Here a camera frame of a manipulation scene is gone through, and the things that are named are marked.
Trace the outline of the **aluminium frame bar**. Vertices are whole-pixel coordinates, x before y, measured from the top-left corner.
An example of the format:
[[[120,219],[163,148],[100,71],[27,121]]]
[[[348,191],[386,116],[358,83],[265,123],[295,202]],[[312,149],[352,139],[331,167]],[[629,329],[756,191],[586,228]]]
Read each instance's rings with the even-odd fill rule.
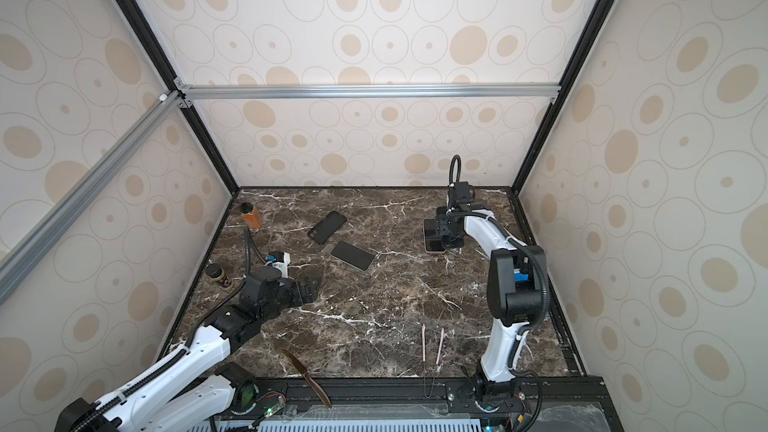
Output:
[[[557,83],[475,83],[475,84],[374,84],[374,85],[292,85],[292,86],[202,86],[181,88],[192,100],[277,100],[277,99],[400,99],[474,97],[556,97]]]
[[[168,91],[75,184],[50,212],[17,244],[1,263],[1,300],[27,278],[64,233],[102,190],[117,176],[147,138],[181,106],[178,91]]]

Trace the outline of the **dark jar with lid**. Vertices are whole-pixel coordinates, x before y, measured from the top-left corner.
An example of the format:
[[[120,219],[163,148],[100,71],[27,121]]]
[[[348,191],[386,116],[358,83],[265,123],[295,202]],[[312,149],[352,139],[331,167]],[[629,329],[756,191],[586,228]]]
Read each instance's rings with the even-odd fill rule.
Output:
[[[221,288],[228,288],[231,285],[231,279],[224,267],[217,263],[209,263],[204,268],[205,275]]]

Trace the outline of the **aluminium frame bar left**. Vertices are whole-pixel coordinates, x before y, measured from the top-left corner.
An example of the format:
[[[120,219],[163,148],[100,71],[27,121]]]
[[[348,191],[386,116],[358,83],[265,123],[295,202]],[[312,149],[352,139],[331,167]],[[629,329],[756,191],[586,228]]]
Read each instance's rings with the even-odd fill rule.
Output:
[[[64,233],[102,190],[117,176],[147,138],[181,106],[178,91],[168,91],[75,184],[50,212],[17,244],[1,263],[1,300],[27,278]]]

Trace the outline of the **orange bottle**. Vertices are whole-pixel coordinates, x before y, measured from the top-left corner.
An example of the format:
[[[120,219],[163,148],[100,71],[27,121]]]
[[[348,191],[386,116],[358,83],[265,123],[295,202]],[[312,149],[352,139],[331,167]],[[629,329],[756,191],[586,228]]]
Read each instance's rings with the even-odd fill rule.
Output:
[[[244,223],[250,230],[256,231],[263,227],[261,215],[251,202],[242,202],[240,204],[240,213]]]

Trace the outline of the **right pink chopstick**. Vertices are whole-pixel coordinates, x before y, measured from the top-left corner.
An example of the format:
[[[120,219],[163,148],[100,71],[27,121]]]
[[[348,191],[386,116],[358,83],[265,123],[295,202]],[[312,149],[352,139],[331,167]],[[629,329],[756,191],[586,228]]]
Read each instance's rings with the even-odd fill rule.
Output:
[[[438,342],[438,351],[436,354],[436,360],[435,360],[435,366],[439,369],[441,364],[441,359],[443,357],[443,347],[444,347],[444,341],[445,341],[445,328],[441,328],[440,330],[440,336],[439,336],[439,342]]]

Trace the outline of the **black phone case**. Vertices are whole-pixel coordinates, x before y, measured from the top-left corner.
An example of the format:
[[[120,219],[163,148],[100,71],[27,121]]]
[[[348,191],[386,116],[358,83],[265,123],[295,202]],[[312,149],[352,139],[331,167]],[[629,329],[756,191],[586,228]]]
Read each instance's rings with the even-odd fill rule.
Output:
[[[317,244],[325,244],[346,222],[342,213],[331,211],[309,230],[308,237]]]

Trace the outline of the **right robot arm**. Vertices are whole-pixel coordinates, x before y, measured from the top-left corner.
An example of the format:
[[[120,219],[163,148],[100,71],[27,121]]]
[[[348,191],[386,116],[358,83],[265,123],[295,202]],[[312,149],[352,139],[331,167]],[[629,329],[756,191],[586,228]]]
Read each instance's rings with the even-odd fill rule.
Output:
[[[424,222],[425,248],[442,253],[474,240],[489,260],[486,301],[494,319],[491,335],[470,385],[461,393],[482,412],[501,409],[501,396],[514,397],[515,381],[535,373],[517,369],[530,332],[542,325],[550,305],[546,255],[539,246],[515,237],[484,204],[474,187],[461,179],[462,160],[455,155],[448,169],[446,204]]]

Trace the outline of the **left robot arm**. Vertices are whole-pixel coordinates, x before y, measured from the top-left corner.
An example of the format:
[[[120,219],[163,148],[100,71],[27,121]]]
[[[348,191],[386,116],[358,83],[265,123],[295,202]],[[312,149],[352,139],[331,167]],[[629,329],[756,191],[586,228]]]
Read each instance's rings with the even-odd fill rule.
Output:
[[[59,414],[58,431],[183,431],[254,392],[238,369],[198,378],[257,336],[288,309],[314,302],[314,279],[288,276],[286,258],[264,256],[243,230],[245,272],[237,287],[204,315],[186,340],[142,374],[93,402],[74,400]]]

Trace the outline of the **pink phone case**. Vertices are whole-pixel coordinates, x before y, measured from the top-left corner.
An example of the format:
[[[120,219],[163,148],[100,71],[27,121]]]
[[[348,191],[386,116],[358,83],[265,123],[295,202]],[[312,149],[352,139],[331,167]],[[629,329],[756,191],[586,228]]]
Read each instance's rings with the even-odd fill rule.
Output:
[[[435,219],[423,221],[424,248],[427,253],[444,253],[445,248]]]

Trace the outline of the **aluminium frame bar back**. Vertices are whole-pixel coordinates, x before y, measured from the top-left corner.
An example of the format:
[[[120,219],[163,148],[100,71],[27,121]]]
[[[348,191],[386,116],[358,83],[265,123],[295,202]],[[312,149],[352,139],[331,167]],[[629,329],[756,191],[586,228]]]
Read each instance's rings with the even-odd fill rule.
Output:
[[[475,84],[374,84],[374,85],[292,85],[292,86],[202,86],[181,88],[192,100],[277,100],[277,99],[400,99],[474,97],[556,97],[557,83],[475,83]]]

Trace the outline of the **wooden-handled knife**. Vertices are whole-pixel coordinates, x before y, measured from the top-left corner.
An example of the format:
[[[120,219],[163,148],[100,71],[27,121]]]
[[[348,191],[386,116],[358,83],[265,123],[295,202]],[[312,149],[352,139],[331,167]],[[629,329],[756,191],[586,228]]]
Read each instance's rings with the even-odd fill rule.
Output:
[[[314,391],[314,393],[320,399],[321,403],[327,409],[332,409],[333,408],[333,404],[332,404],[332,401],[331,401],[329,395],[323,389],[323,387],[311,376],[311,374],[310,374],[309,370],[307,369],[307,367],[294,354],[292,354],[289,350],[287,350],[285,348],[282,348],[281,352],[291,362],[293,367],[302,376],[302,378],[307,383],[307,385]]]

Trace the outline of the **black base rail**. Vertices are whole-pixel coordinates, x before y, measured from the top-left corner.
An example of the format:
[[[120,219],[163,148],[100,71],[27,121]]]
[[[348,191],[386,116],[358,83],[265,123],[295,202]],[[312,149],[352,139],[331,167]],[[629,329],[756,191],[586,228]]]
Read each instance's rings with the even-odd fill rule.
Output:
[[[330,403],[300,378],[259,379],[253,408],[195,431],[620,431],[603,380],[528,377],[325,378]]]

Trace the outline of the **silver-edged phone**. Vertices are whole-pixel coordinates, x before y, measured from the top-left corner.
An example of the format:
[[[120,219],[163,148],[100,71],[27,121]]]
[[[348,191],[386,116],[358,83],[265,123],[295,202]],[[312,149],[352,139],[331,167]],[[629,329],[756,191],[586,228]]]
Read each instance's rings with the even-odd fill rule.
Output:
[[[375,259],[373,254],[345,241],[339,241],[334,246],[331,256],[359,271],[367,271]]]

